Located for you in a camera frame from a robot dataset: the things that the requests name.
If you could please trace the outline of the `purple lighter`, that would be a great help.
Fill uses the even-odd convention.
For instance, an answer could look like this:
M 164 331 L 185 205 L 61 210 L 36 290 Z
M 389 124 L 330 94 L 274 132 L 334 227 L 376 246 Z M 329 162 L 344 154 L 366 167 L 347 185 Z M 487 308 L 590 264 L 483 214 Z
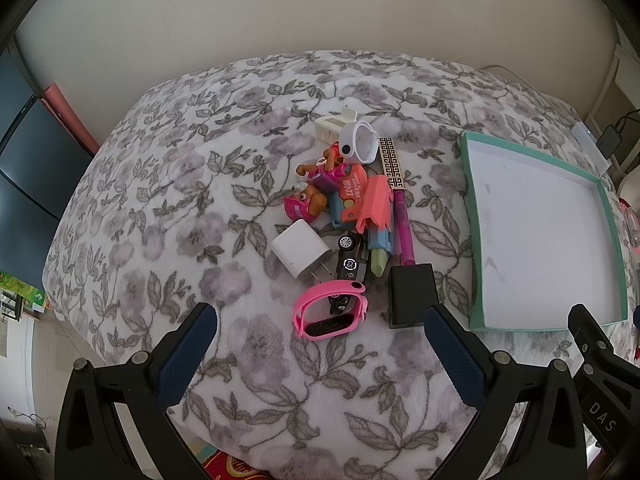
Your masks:
M 416 263 L 416 257 L 414 256 L 411 226 L 403 190 L 394 191 L 394 216 L 399 242 L 400 262 L 403 266 L 413 266 Z

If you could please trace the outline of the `cream hair claw clip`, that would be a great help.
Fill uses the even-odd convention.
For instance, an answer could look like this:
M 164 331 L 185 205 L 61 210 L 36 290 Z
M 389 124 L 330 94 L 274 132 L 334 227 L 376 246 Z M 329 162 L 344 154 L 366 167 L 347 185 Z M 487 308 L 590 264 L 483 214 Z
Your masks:
M 340 138 L 342 129 L 351 122 L 356 122 L 358 113 L 356 110 L 345 106 L 340 114 L 326 115 L 314 121 L 314 133 L 316 138 L 326 144 L 333 144 Z

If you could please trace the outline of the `teal white shallow box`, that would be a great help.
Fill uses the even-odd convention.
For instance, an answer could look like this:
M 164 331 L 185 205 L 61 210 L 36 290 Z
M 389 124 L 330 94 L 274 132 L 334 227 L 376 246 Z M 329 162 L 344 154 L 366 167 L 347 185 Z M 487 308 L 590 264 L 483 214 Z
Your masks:
M 628 318 L 625 259 L 602 180 L 533 148 L 467 132 L 460 143 L 475 270 L 471 330 L 566 330 L 583 304 Z

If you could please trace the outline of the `black toy car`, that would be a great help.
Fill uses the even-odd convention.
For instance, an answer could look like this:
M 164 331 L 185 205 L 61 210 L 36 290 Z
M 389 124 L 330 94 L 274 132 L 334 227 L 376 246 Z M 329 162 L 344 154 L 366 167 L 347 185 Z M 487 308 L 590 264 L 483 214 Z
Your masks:
M 339 280 L 363 282 L 369 251 L 366 239 L 357 232 L 347 232 L 337 240 L 336 277 Z

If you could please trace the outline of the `coral blue carrot knife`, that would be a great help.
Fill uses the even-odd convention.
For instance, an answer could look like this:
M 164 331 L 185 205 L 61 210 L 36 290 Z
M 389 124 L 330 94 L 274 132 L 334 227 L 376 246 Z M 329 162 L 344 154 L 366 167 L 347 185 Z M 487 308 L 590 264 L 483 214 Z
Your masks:
M 367 237 L 372 274 L 382 278 L 393 252 L 393 193 L 382 174 L 368 181 L 356 231 Z

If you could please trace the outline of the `white wall charger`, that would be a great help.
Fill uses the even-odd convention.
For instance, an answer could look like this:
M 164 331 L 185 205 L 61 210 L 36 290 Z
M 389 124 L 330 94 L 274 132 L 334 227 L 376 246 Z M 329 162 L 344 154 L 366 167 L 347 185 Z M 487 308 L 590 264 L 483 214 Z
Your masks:
M 335 276 L 329 268 L 332 249 L 303 219 L 296 220 L 280 233 L 270 243 L 270 249 L 296 280 L 315 278 L 317 270 L 322 278 Z

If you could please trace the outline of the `black power adapter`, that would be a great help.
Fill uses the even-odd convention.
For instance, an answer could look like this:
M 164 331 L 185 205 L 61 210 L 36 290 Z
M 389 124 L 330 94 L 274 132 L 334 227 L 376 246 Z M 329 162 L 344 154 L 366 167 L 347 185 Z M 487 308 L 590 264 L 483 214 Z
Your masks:
M 609 159 L 621 143 L 620 132 L 613 125 L 608 125 L 598 137 L 597 148 L 605 159 Z

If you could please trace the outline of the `brown pink puppy toy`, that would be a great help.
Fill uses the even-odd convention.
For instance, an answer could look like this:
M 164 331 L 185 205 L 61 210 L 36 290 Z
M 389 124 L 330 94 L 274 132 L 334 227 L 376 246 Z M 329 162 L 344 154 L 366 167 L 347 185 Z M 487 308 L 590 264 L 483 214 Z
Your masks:
M 282 200 L 288 218 L 313 222 L 319 217 L 328 208 L 329 198 L 338 191 L 347 167 L 337 142 L 326 148 L 313 164 L 298 165 L 296 174 L 303 182 L 297 183 L 293 194 Z

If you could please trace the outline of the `pink smart watch band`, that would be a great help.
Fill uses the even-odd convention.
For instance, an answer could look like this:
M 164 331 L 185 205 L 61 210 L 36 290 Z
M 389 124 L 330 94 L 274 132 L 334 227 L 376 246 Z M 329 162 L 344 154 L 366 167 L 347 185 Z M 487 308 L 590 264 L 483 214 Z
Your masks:
M 368 300 L 361 282 L 333 280 L 312 286 L 296 300 L 294 333 L 319 341 L 353 332 L 366 319 Z

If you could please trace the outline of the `gold patterned lighter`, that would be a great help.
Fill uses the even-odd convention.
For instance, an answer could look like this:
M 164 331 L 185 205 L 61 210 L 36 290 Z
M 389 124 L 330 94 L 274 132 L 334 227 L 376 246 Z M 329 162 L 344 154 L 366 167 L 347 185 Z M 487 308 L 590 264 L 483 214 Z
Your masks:
M 392 191 L 405 189 L 404 173 L 392 138 L 381 138 L 378 141 L 382 170 Z

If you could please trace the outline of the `dark cabinet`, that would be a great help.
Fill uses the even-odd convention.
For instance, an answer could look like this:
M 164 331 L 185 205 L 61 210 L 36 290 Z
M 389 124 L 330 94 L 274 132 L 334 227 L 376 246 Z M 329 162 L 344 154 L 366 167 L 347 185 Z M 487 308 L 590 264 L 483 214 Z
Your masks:
M 1 53 L 1 269 L 43 288 L 44 263 L 91 155 Z

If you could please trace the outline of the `orange blue carrot knife toy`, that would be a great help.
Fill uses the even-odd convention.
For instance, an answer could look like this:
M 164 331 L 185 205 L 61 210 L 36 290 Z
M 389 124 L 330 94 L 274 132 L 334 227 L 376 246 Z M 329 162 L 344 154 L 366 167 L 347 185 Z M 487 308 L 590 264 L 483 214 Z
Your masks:
M 360 216 L 368 184 L 367 171 L 360 164 L 350 166 L 329 198 L 331 223 L 335 229 L 353 229 Z

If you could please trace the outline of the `black wall charger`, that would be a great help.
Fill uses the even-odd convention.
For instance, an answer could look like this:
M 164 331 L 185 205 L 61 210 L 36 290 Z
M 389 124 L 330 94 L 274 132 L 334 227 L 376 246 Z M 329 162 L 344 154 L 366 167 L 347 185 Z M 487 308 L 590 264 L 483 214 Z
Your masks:
M 426 309 L 439 303 L 431 263 L 392 266 L 388 278 L 390 328 L 421 326 Z

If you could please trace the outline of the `white power strip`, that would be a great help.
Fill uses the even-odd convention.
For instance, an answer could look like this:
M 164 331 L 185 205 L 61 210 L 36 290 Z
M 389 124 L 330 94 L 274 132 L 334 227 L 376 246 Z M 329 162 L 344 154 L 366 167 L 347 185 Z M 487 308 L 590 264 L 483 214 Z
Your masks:
M 597 147 L 597 140 L 589 128 L 583 122 L 576 122 L 570 132 L 589 158 L 594 169 L 597 170 L 597 173 L 600 176 L 605 174 L 608 168 L 611 167 L 611 161 L 603 156 L 600 148 Z

